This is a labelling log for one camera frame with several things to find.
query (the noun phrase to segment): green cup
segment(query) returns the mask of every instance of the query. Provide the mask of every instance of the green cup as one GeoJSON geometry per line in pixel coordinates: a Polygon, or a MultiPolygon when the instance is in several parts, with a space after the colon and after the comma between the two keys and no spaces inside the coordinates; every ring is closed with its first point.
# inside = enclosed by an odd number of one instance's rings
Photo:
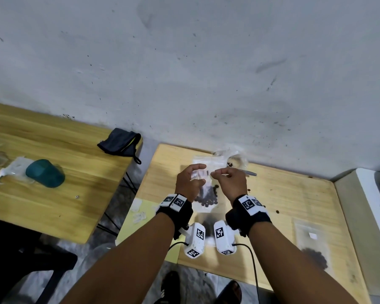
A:
{"type": "Polygon", "coordinates": [[[65,181],[65,175],[47,159],[31,163],[25,174],[47,188],[59,187],[65,181]]]}

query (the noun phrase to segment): black fabric bag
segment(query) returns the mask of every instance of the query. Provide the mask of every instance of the black fabric bag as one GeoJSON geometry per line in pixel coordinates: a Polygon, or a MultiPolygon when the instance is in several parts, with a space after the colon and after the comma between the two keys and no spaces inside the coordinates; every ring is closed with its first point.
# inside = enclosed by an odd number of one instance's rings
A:
{"type": "Polygon", "coordinates": [[[97,146],[110,155],[121,157],[132,157],[134,161],[141,164],[141,160],[135,155],[136,147],[141,140],[141,135],[133,131],[128,132],[120,128],[115,128],[105,141],[101,141],[97,146]]]}

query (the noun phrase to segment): foot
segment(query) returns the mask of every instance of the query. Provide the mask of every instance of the foot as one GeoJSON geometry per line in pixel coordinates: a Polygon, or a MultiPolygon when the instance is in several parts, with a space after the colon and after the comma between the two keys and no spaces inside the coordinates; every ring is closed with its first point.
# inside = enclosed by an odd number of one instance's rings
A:
{"type": "Polygon", "coordinates": [[[240,304],[241,301],[241,286],[236,281],[230,281],[217,297],[215,304],[240,304]]]}
{"type": "Polygon", "coordinates": [[[161,304],[180,304],[180,278],[176,271],[170,271],[164,277],[160,287],[161,304]]]}

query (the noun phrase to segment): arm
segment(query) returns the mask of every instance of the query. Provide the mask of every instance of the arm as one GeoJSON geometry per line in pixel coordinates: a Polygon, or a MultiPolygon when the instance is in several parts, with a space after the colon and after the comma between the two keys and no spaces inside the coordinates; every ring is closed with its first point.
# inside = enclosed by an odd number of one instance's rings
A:
{"type": "MultiPolygon", "coordinates": [[[[193,202],[205,180],[190,181],[193,164],[177,175],[176,193],[193,202]]],[[[71,288],[61,304],[142,303],[173,239],[175,226],[158,213],[97,261],[71,288]]]]}
{"type": "MultiPolygon", "coordinates": [[[[211,173],[231,204],[248,194],[245,173],[223,168],[211,173]]],[[[354,298],[271,223],[255,223],[249,240],[276,296],[282,303],[357,304],[354,298]]]]}

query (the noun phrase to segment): wooden tabletop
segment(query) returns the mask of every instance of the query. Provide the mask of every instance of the wooden tabletop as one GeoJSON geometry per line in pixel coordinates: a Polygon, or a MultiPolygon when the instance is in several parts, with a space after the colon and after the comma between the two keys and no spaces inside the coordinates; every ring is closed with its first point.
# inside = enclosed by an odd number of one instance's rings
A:
{"type": "Polygon", "coordinates": [[[0,220],[86,243],[132,161],[97,147],[110,132],[0,104],[0,150],[12,160],[18,156],[48,159],[66,175],[55,189],[11,176],[1,178],[0,220]]]}
{"type": "MultiPolygon", "coordinates": [[[[160,144],[136,197],[161,202],[167,194],[174,192],[177,173],[191,164],[194,156],[208,155],[196,150],[160,144]]],[[[258,175],[247,177],[248,188],[251,190],[249,194],[257,197],[266,206],[273,224],[293,243],[296,243],[294,219],[320,225],[329,246],[334,278],[359,303],[370,303],[334,184],[324,179],[258,164],[249,163],[248,170],[258,175]]],[[[225,207],[230,209],[227,199],[225,207]]],[[[203,215],[194,213],[190,223],[194,220],[203,223],[203,215]]],[[[236,236],[236,242],[251,246],[248,238],[239,235],[236,236]]],[[[203,255],[196,259],[188,258],[182,249],[178,263],[256,284],[252,258],[244,247],[238,247],[234,255],[224,256],[216,248],[206,246],[203,255]]],[[[272,290],[262,268],[259,264],[256,266],[259,286],[272,290]]]]}

